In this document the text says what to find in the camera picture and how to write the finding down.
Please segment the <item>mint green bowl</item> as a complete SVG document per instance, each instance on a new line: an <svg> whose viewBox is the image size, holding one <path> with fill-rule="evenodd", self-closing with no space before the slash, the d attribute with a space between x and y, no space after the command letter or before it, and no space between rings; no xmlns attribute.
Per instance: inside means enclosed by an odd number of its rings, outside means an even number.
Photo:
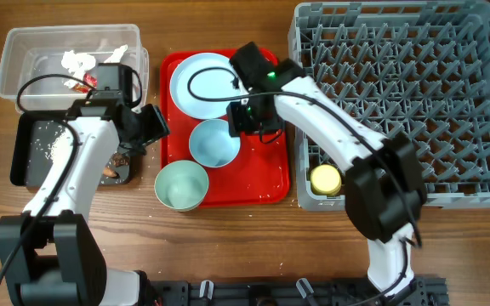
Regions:
<svg viewBox="0 0 490 306"><path fill-rule="evenodd" d="M174 161L156 176L154 191L157 199L177 212L196 209L209 189L206 170L194 161Z"/></svg>

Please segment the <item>light blue bowl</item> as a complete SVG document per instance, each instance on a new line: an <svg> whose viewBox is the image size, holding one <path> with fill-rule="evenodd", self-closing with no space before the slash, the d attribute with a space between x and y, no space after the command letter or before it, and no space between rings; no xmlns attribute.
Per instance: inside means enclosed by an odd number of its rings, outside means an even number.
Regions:
<svg viewBox="0 0 490 306"><path fill-rule="evenodd" d="M229 123L223 119L210 119L199 123L189 137L189 151L196 162L204 167L225 167L238 155L241 140L229 133Z"/></svg>

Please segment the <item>brown carrot stick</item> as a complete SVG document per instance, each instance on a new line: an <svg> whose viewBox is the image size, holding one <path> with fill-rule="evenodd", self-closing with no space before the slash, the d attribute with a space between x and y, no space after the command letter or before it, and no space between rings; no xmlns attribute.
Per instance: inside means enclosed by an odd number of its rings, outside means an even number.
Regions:
<svg viewBox="0 0 490 306"><path fill-rule="evenodd" d="M119 178L119 174L115 170L111 169L110 167L105 167L103 169L103 175L111 179Z"/></svg>

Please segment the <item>red snack wrapper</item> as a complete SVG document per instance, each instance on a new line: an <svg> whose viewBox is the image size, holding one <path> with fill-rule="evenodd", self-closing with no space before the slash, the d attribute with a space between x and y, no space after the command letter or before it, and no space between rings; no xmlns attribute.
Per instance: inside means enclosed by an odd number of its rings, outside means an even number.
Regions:
<svg viewBox="0 0 490 306"><path fill-rule="evenodd" d="M83 76L82 82L77 82L71 89L75 92L87 94L92 88L97 87L97 78L89 73Z"/></svg>

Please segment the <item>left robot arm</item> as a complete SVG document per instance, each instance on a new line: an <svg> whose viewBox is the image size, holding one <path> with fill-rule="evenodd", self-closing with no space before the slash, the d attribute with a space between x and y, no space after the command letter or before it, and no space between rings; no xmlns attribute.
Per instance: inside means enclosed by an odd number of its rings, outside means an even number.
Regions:
<svg viewBox="0 0 490 306"><path fill-rule="evenodd" d="M88 227L102 172L119 149L145 154L169 134L160 109L135 98L133 68L99 64L97 83L67 110L29 110L27 116L65 129L65 154L19 215L0 218L0 287L15 305L159 305L161 295L141 270L107 267Z"/></svg>

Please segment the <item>white napkin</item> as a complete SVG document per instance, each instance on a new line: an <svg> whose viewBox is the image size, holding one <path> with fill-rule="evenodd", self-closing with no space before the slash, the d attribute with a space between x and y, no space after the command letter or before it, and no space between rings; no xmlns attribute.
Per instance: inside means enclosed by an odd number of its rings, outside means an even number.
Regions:
<svg viewBox="0 0 490 306"><path fill-rule="evenodd" d="M116 48L103 63L120 63L127 50L127 44ZM97 59L93 55L87 53L76 54L73 50L65 51L60 63L74 78L81 79L92 87L97 86L97 78L90 73L90 71L98 64Z"/></svg>

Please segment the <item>brown food scrap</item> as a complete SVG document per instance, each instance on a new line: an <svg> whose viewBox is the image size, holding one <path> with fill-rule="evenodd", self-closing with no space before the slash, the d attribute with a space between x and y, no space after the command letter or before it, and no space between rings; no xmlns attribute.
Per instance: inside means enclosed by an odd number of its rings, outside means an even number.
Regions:
<svg viewBox="0 0 490 306"><path fill-rule="evenodd" d="M130 163L130 158L122 153L114 153L111 157L111 164L114 167L128 166Z"/></svg>

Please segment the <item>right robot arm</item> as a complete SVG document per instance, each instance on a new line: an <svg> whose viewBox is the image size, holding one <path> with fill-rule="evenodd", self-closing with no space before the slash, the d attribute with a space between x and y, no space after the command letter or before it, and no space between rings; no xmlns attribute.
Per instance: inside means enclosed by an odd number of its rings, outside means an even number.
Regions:
<svg viewBox="0 0 490 306"><path fill-rule="evenodd" d="M367 238L367 278L375 299L397 303L413 284L411 249L421 247L418 221L427 200L421 165L403 133L389 138L338 107L292 59L273 65L254 42L239 48L226 72L246 93L221 98L191 97L228 104L229 133L263 137L290 122L336 163L345 177L345 211Z"/></svg>

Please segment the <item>yellow plastic cup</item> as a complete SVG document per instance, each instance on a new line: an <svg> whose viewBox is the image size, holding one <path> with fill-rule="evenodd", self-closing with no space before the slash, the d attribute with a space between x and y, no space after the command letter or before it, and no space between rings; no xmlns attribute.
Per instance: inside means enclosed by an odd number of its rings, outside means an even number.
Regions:
<svg viewBox="0 0 490 306"><path fill-rule="evenodd" d="M342 186L342 178L336 167L320 165L311 170L311 190L320 196L336 196Z"/></svg>

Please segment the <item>white rice pile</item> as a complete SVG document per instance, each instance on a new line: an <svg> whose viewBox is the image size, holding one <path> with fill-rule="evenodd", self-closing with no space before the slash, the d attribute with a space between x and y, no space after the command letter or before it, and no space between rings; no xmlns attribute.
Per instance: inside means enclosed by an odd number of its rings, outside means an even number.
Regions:
<svg viewBox="0 0 490 306"><path fill-rule="evenodd" d="M72 135L68 128L56 122L39 122L34 132L34 148L52 164L65 164L72 149Z"/></svg>

